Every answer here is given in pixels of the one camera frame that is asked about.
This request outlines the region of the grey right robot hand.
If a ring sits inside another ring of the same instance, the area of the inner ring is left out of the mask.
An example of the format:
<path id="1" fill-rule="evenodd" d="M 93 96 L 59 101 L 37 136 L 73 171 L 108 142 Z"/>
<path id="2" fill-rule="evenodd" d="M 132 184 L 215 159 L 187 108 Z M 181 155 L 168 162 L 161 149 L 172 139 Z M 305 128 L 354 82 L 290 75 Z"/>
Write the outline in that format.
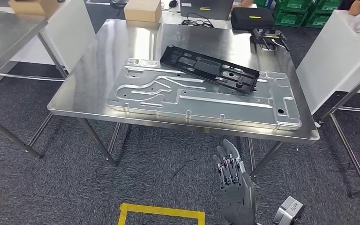
<path id="1" fill-rule="evenodd" d="M 256 224 L 255 187 L 235 145 L 227 139 L 213 155 L 221 194 L 221 214 L 232 225 Z"/>

